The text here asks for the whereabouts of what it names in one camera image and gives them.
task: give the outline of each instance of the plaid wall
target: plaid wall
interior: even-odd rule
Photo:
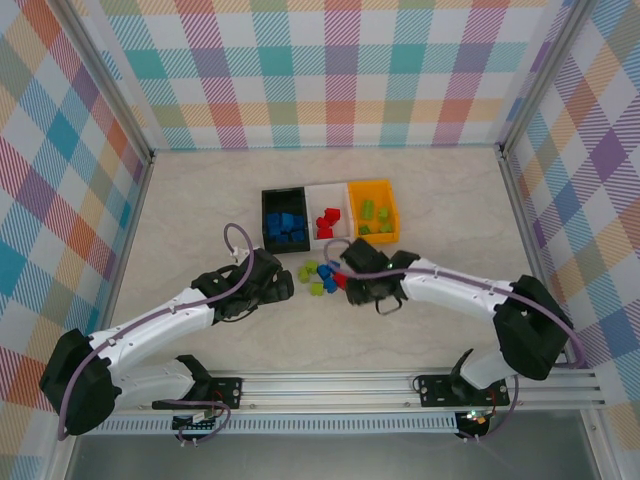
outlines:
[[[143,162],[45,0],[0,11],[0,479],[21,480],[54,442],[38,380],[96,326]]]
[[[493,144],[562,0],[75,2],[152,142],[194,149]]]
[[[640,0],[600,1],[511,161],[640,478]]]
[[[558,11],[556,18],[553,20],[553,24],[547,33],[547,36],[542,42],[542,46],[536,55],[536,59],[531,64],[529,71],[527,72],[527,76],[525,81],[522,83],[520,90],[518,91],[518,96],[516,97],[513,105],[511,106],[511,110],[509,110],[509,115],[507,116],[507,121],[502,126],[500,130],[500,135],[498,136],[498,143],[504,143],[506,140],[507,134],[513,125],[513,121],[518,115],[520,108],[522,107],[522,102],[527,98],[533,84],[538,77],[538,73],[540,72],[540,68],[542,67],[544,61],[547,58],[549,52],[551,52],[551,46],[553,42],[556,41],[556,38],[562,31],[562,27],[564,26],[564,22],[567,20],[571,9],[575,5],[577,0],[562,0],[562,6]]]

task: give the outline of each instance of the cable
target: cable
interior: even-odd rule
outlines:
[[[220,321],[223,322],[223,323],[236,323],[236,322],[239,322],[240,320],[244,320],[245,318],[247,318],[249,315],[251,315],[256,310],[257,310],[257,308],[254,308],[253,310],[249,310],[249,312],[245,313],[243,316],[238,317],[238,318],[234,318],[233,320],[222,319]]]
[[[247,234],[247,232],[240,225],[238,225],[236,223],[227,223],[224,226],[223,236],[224,236],[224,243],[227,245],[227,248],[230,251],[233,252],[233,247],[231,246],[231,243],[229,242],[229,228],[234,228],[234,229],[238,230],[240,232],[240,234],[244,237],[245,241],[247,242],[247,248],[249,249],[249,264],[247,265],[247,270],[244,272],[244,275],[242,276],[242,278],[240,279],[240,281],[238,283],[236,283],[233,287],[231,287],[226,292],[223,292],[223,293],[221,293],[219,295],[215,295],[215,296],[213,296],[211,298],[206,298],[204,300],[198,300],[198,301],[191,302],[191,303],[183,303],[182,305],[177,305],[175,307],[175,309],[173,310],[173,313],[179,312],[181,310],[186,310],[186,309],[189,309],[189,308],[199,307],[200,305],[206,305],[206,304],[209,304],[209,303],[217,302],[218,300],[222,300],[223,298],[226,298],[229,295],[232,295],[235,292],[237,292],[242,287],[242,285],[244,285],[244,283],[249,279],[249,275],[251,275],[251,271],[253,270],[253,263],[254,263],[254,260],[255,260],[255,254],[253,252],[253,244],[251,243],[251,239],[249,238],[249,235]],[[123,328],[122,330],[120,330],[116,334],[114,334],[112,337],[108,338],[103,343],[98,345],[89,355],[87,355],[84,358],[84,360],[82,360],[82,362],[80,362],[80,365],[78,365],[78,368],[76,368],[76,370],[73,372],[73,375],[71,375],[71,378],[69,379],[69,383],[67,384],[67,388],[65,389],[64,395],[62,397],[62,403],[60,404],[60,415],[59,415],[59,419],[58,419],[58,440],[63,441],[64,439],[66,439],[69,436],[69,434],[65,431],[65,428],[64,428],[65,422],[67,420],[67,410],[69,408],[69,399],[71,398],[71,392],[73,392],[73,387],[75,386],[76,382],[78,381],[78,378],[80,378],[80,374],[86,368],[86,366],[89,365],[89,363],[94,358],[96,358],[100,352],[102,352],[105,348],[107,348],[109,346],[109,342],[110,341],[113,340],[115,342],[117,340],[120,340],[127,333],[129,333],[132,330],[138,328],[139,326],[144,325],[145,323],[150,322],[151,320],[154,320],[154,319],[156,319],[156,318],[158,318],[158,317],[160,317],[162,315],[166,315],[168,313],[172,313],[172,310],[170,308],[164,308],[162,310],[158,310],[157,312],[153,312],[153,313],[147,315],[146,317],[141,318],[140,320],[138,320],[137,322],[132,323],[131,325],[127,326],[126,328]]]
[[[489,394],[491,395],[491,403],[493,403],[493,409],[491,410],[491,416],[495,417],[496,415],[496,407],[498,406],[498,400],[496,399],[496,394],[493,390],[489,390]]]
[[[211,401],[211,402],[206,402],[206,401],[201,401],[201,402],[197,402],[197,401],[190,401],[190,400],[163,400],[163,402],[165,403],[170,403],[173,405],[187,405],[187,406],[192,406],[192,407],[204,407],[204,406],[210,406],[212,409],[215,409],[216,407],[221,408],[223,410],[225,410],[227,412],[227,415],[224,417],[224,420],[222,421],[222,423],[220,425],[218,425],[211,433],[209,433],[208,435],[205,435],[204,437],[202,437],[199,440],[186,440],[183,436],[182,436],[182,431],[186,428],[186,427],[181,427],[178,430],[178,439],[182,442],[182,445],[184,445],[185,443],[190,443],[192,444],[194,447],[198,446],[198,443],[205,443],[208,442],[209,440],[211,440],[213,437],[215,437],[218,432],[220,430],[222,430],[224,427],[227,426],[227,423],[229,423],[229,419],[231,418],[231,409],[229,408],[229,405],[227,405],[226,403],[221,403],[221,402],[215,402],[215,401]]]
[[[407,273],[421,273],[425,275],[435,275],[437,273],[437,275],[440,277],[448,278],[450,280],[464,283],[466,285],[471,285],[472,287],[480,288],[482,290],[492,290],[497,294],[504,295],[517,302],[520,302],[526,305],[529,308],[533,308],[534,310],[537,310],[542,315],[549,318],[549,320],[553,321],[556,325],[558,325],[562,329],[564,333],[567,334],[567,336],[571,340],[571,344],[573,345],[573,349],[576,354],[576,361],[570,362],[570,363],[559,363],[559,364],[556,363],[554,367],[580,368],[586,360],[584,346],[582,345],[582,342],[580,341],[576,333],[566,323],[564,323],[555,313],[550,311],[548,308],[538,304],[537,302],[534,302],[533,300],[528,299],[527,297],[511,292],[509,290],[505,290],[503,288],[493,287],[491,284],[486,284],[479,280],[473,280],[467,277],[463,277],[462,275],[457,275],[455,273],[442,271],[442,270],[438,270],[436,272],[434,269],[431,269],[431,268],[395,268],[395,269],[385,270],[383,272],[376,272],[376,273],[347,272],[336,267],[335,263],[331,263],[331,259],[329,258],[329,247],[333,244],[344,243],[344,242],[349,243],[348,240],[345,240],[343,238],[336,238],[336,239],[329,240],[324,245],[324,258],[329,268],[331,268],[334,272],[341,273],[345,277],[354,278],[357,280],[375,280],[377,278],[385,278],[385,277],[391,277],[393,275],[403,275]]]
[[[505,415],[505,417],[502,420],[502,422],[500,422],[500,424],[496,428],[494,428],[489,433],[487,433],[483,437],[483,440],[488,438],[488,437],[494,436],[497,432],[502,430],[507,423],[509,423],[509,420],[511,420],[511,414],[516,409],[516,405],[518,404],[518,396],[519,395],[520,395],[520,381],[518,380],[518,376],[514,375],[513,376],[513,398],[511,399],[511,405],[509,406],[509,410],[507,410],[507,414]]]

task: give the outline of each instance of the blue block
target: blue block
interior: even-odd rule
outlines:
[[[304,217],[302,215],[293,216],[293,228],[294,230],[302,230],[304,228]]]
[[[269,213],[267,215],[267,225],[269,227],[280,228],[280,214],[279,213]]]
[[[293,215],[290,213],[282,214],[282,231],[290,232],[293,230]]]
[[[334,293],[338,290],[338,285],[333,278],[329,277],[324,281],[324,288],[328,293]]]
[[[281,233],[282,232],[280,231],[280,226],[278,226],[278,225],[276,225],[276,226],[269,225],[269,236],[270,237],[277,237]]]
[[[327,265],[318,266],[318,275],[322,280],[326,280],[327,278],[331,278],[332,270]]]
[[[291,232],[291,238],[294,242],[304,242],[304,232],[302,230]]]

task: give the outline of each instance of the orange storage bin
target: orange storage bin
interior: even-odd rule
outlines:
[[[355,235],[364,238],[369,243],[395,243],[400,239],[400,217],[393,198],[391,182],[387,179],[365,180],[361,182],[349,182],[349,200],[353,215]],[[366,200],[373,201],[374,211],[371,220],[362,218],[362,209]],[[387,220],[381,222],[378,214],[381,208],[388,211]],[[380,227],[385,223],[391,224],[391,232],[380,233]],[[369,227],[372,233],[360,234],[360,228]]]

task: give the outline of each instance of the metal frame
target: metal frame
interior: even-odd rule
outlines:
[[[448,369],[421,372],[243,373],[210,372],[215,377],[241,377],[240,408],[232,411],[237,423],[227,433],[392,433],[457,431],[456,412],[472,407],[420,406],[413,379],[421,374],[442,375]],[[513,379],[507,380],[513,391]],[[604,407],[604,397],[590,370],[554,370],[542,382],[522,378],[519,410],[576,410]],[[199,410],[180,410],[195,414]],[[172,433],[177,411],[118,412],[90,435]]]
[[[140,216],[142,215],[144,201],[147,198],[147,191],[149,190],[151,175],[153,174],[153,158],[154,157],[151,157],[151,162],[144,167],[142,182],[140,183],[140,193],[138,193],[138,200],[136,201],[136,206],[133,209],[133,214],[131,215],[131,222],[129,223],[129,227],[127,228],[127,237],[124,240],[122,253],[120,254],[120,258],[118,259],[118,263],[116,265],[116,271],[113,277],[111,291],[109,292],[109,298],[107,299],[104,311],[96,327],[96,330],[98,331],[109,328],[109,325],[111,324],[111,318],[113,317],[113,312],[116,308],[118,296],[120,295],[122,281],[124,280],[124,272],[127,268],[127,262],[129,261],[129,255],[131,254],[131,248],[133,247],[133,239],[136,236],[136,230],[138,229],[138,222],[140,221]]]

